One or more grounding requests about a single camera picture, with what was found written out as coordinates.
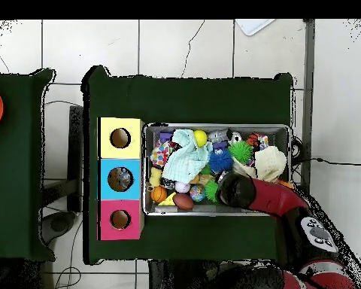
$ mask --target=green toy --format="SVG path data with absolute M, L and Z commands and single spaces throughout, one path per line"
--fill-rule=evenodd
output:
M 232 143 L 228 150 L 232 157 L 234 157 L 238 162 L 245 164 L 253 154 L 253 147 L 246 143 L 245 141 L 238 141 Z
M 218 190 L 218 184 L 215 183 L 214 181 L 209 181 L 205 187 L 206 197 L 212 202 L 217 202 L 217 198 L 215 196 L 217 190 Z
M 210 166 L 208 164 L 206 164 L 206 166 L 203 168 L 203 170 L 201 171 L 202 175 L 209 175 L 210 174 Z

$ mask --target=blue box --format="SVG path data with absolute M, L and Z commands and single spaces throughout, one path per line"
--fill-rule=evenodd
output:
M 141 198 L 141 161 L 140 160 L 100 160 L 100 198 L 101 199 L 140 199 Z M 132 173 L 132 185 L 117 192 L 108 185 L 108 174 L 112 169 L 124 167 Z

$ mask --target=shape sorter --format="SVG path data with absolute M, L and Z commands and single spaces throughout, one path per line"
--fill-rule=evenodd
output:
M 139 119 L 98 118 L 98 239 L 139 239 L 141 210 L 141 130 Z

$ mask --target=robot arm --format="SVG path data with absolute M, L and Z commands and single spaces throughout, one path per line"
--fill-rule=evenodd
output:
M 287 262 L 284 289 L 356 289 L 338 259 L 338 248 L 308 204 L 293 190 L 234 172 L 217 176 L 224 205 L 262 211 L 278 218 Z

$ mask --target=yellow ball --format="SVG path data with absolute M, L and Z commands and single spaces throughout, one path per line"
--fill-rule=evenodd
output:
M 207 134 L 200 129 L 197 129 L 196 131 L 194 131 L 194 136 L 196 137 L 196 144 L 199 147 L 202 147 L 208 141 Z

